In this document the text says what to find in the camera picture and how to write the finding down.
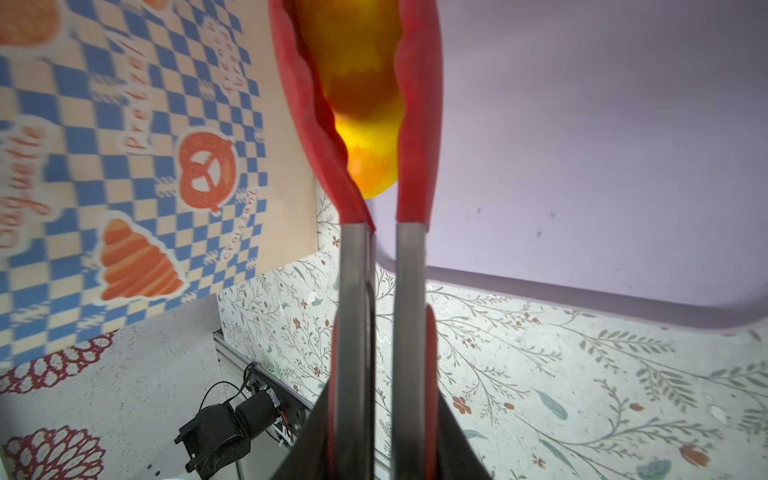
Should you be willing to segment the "red kitchen tongs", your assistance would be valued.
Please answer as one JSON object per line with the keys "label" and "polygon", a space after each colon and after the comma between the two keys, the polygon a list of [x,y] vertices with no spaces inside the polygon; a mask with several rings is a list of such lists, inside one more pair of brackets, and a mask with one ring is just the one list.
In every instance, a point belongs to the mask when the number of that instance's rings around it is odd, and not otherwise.
{"label": "red kitchen tongs", "polygon": [[[280,79],[296,131],[342,227],[339,303],[326,384],[330,479],[370,479],[374,475],[375,430],[374,222],[348,173],[347,151],[301,38],[296,4],[272,1],[268,12]],[[394,69],[404,119],[397,144],[391,475],[395,479],[434,479],[437,338],[425,288],[426,236],[440,156],[442,41],[435,2],[402,1],[399,13],[402,35]]]}

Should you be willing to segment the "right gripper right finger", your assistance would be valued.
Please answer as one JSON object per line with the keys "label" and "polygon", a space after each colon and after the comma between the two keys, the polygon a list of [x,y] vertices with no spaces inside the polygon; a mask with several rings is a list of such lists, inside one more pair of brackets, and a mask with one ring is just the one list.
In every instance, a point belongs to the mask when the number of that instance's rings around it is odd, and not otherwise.
{"label": "right gripper right finger", "polygon": [[437,393],[436,476],[438,480],[491,480],[471,445],[450,412],[446,400]]}

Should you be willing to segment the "small yellow striped bun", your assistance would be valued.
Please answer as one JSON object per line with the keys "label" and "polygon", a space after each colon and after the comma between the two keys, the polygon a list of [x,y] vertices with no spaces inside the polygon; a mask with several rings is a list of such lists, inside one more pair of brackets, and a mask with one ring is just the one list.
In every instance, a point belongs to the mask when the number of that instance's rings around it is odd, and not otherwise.
{"label": "small yellow striped bun", "polygon": [[298,1],[296,18],[347,147],[348,173],[364,198],[374,198],[398,178],[404,117],[394,69],[402,35],[399,3]]}

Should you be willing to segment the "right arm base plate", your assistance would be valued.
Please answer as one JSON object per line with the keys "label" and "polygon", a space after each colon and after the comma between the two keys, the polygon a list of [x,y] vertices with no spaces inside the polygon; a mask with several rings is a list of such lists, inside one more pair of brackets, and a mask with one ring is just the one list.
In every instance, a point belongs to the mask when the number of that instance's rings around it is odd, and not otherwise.
{"label": "right arm base plate", "polygon": [[263,433],[274,433],[277,444],[291,448],[311,409],[307,400],[251,362],[232,396],[220,403],[201,400],[174,443],[188,455],[184,464],[188,473],[211,479],[244,459],[252,451],[252,441]]}

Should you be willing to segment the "blue checkered paper bag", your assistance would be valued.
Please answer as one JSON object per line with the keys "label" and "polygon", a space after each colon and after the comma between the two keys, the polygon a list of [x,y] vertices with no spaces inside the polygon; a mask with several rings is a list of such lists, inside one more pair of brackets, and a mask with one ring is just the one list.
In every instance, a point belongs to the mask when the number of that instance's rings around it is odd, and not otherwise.
{"label": "blue checkered paper bag", "polygon": [[311,255],[264,1],[1,5],[1,367]]}

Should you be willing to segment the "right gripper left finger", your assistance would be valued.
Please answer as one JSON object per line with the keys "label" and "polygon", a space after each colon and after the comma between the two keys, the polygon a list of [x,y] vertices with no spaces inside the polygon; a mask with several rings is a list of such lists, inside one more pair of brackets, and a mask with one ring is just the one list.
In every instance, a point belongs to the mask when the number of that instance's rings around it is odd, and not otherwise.
{"label": "right gripper left finger", "polygon": [[272,480],[328,480],[332,477],[328,455],[328,398],[329,385],[326,385]]}

